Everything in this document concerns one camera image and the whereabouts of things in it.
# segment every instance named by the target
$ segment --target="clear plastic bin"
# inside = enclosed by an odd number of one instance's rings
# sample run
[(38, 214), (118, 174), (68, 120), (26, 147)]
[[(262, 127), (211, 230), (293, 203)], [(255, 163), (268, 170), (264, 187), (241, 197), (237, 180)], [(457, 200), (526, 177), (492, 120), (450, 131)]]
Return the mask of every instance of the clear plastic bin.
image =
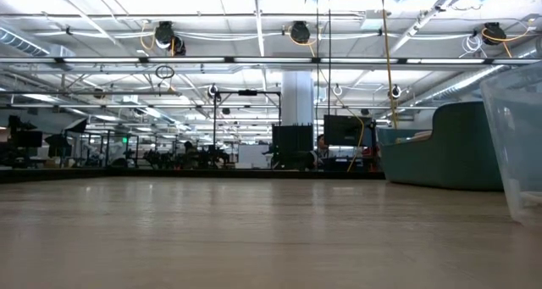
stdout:
[(542, 63), (481, 84), (510, 214), (542, 226)]

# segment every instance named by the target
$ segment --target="white ceiling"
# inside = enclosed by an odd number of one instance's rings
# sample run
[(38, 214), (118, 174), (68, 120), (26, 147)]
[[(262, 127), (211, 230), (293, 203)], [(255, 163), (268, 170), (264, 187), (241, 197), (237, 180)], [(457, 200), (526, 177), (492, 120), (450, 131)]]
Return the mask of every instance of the white ceiling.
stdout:
[[(113, 14), (125, 15), (127, 11), (130, 15), (146, 14), (254, 14), (256, 10), (255, 0), (70, 0), (76, 4), (86, 14), (105, 15), (102, 19), (95, 19), (95, 22), (110, 34), (137, 33), (141, 31), (143, 25), (142, 19), (122, 19), (115, 21), (108, 18), (112, 9)], [(265, 14), (315, 14), (313, 6), (307, 6), (304, 0), (259, 0), (260, 9), (264, 14), (262, 21), (264, 37), (264, 50), (266, 56), (310, 56), (311, 51), (308, 47), (294, 44), (288, 36), (273, 35), (280, 33), (283, 26), (287, 29), (291, 25), (291, 17), (270, 18)], [(415, 21), (421, 10), (430, 9), (434, 0), (418, 0), (404, 4), (396, 4), (391, 9), (392, 15), (388, 17), (388, 27), (391, 34), (400, 35)], [(326, 19), (319, 21), (324, 34), (328, 34), (329, 29), (333, 36), (340, 34), (356, 35), (362, 32), (371, 31), (370, 25), (381, 25), (379, 13), (375, 13), (372, 3), (364, 8), (363, 3), (341, 3), (341, 8), (348, 8), (348, 12), (340, 11), (334, 14), (352, 14), (354, 12), (366, 11), (367, 20), (339, 20), (332, 19), (329, 23)], [(489, 0), (479, 9), (454, 10), (449, 9), (443, 13), (437, 14), (429, 21), (419, 32), (418, 35), (456, 35), (472, 32), (474, 29), (480, 29), (485, 22), (500, 22), (501, 27), (506, 30), (509, 36), (521, 35), (524, 31), (525, 18), (530, 15), (539, 16), (542, 11), (542, 0)], [(67, 26), (72, 31), (86, 31), (97, 33), (95, 28), (77, 16), (77, 11), (62, 0), (0, 0), (0, 23), (16, 27), (27, 34), (36, 36), (39, 33), (50, 33), (54, 31), (64, 31)], [(28, 17), (6, 17), (6, 14), (35, 14), (41, 17), (28, 19)], [(74, 15), (72, 17), (58, 18), (55, 14)], [(316, 32), (317, 21), (312, 18), (304, 19), (312, 27), (312, 32)], [(150, 20), (147, 29), (158, 24), (159, 19)], [(542, 26), (542, 19), (536, 19), (532, 26)], [(205, 34), (257, 34), (257, 20), (254, 17), (245, 18), (225, 18), (214, 17), (206, 18), (176, 18), (174, 19), (174, 28), (176, 31), (205, 33)], [(126, 51), (113, 45), (107, 38), (94, 38), (89, 36), (36, 36), (41, 42), (56, 43), (68, 47), (76, 53), (77, 56), (142, 56), (138, 50), (142, 50), (140, 39), (119, 39), (126, 47)], [(150, 44), (151, 38), (145, 37), (144, 40)], [(224, 41), (203, 41), (193, 38), (184, 38), (187, 56), (260, 56), (258, 40), (224, 42)], [(393, 46), (397, 39), (390, 38), (390, 45)], [(439, 41), (421, 41), (410, 40), (401, 47), (394, 57), (440, 57), (457, 58), (464, 54), (462, 47), (463, 38), (439, 40)], [(521, 45), (525, 40), (520, 39), (511, 42), (513, 48)], [(333, 57), (382, 57), (384, 55), (384, 38), (382, 36), (371, 36), (361, 39), (345, 40), (322, 40), (319, 44), (319, 56), (329, 56), (329, 44), (331, 44), (331, 56)], [(484, 51), (490, 57), (503, 57), (504, 50), (502, 46), (487, 47)], [(151, 55), (164, 55), (164, 51), (157, 48), (148, 52)], [(23, 54), (10, 47), (0, 45), (0, 55), (3, 56), (22, 56)], [(357, 80), (362, 70), (355, 69), (334, 69), (332, 71), (332, 84), (341, 86), (352, 86)], [(460, 72), (453, 71), (415, 71), (415, 70), (393, 70), (392, 82), (401, 85), (403, 88), (410, 88), (409, 95), (422, 93), (433, 86), (446, 81)], [(57, 76), (38, 75), (45, 81), (55, 84), (59, 83)], [(69, 80), (73, 80), (77, 75), (68, 75)], [(201, 94), (205, 94), (206, 88), (215, 83), (224, 88), (262, 88), (262, 71), (259, 69), (244, 69), (235, 74), (188, 74), (187, 77), (193, 84), (199, 88)], [(345, 103), (372, 103), (381, 104), (387, 99), (387, 90), (380, 90), (375, 93), (379, 85), (388, 86), (387, 72), (384, 70), (375, 70), (366, 74), (358, 85), (358, 89), (349, 91), (343, 97)], [(148, 86), (148, 83), (142, 75), (91, 75), (86, 81), (107, 85), (112, 81), (115, 89), (134, 89)], [(271, 91), (279, 91), (275, 84), (281, 82), (279, 69), (268, 69), (267, 87)], [(75, 89), (81, 89), (86, 84), (78, 83)], [(186, 85), (180, 78), (172, 80), (172, 86), (179, 88), (184, 96), (196, 99), (192, 90), (187, 90)], [(157, 97), (145, 96), (139, 97), (140, 102), (150, 104), (169, 104), (175, 103), (177, 97)], [(232, 97), (232, 103), (252, 102), (265, 103), (265, 97), (254, 97), (247, 100), (243, 97)], [(170, 114), (199, 114), (195, 111), (167, 109), (164, 112)], [(273, 114), (274, 110), (269, 110), (268, 114)], [(235, 111), (233, 116), (246, 116), (247, 112)]]

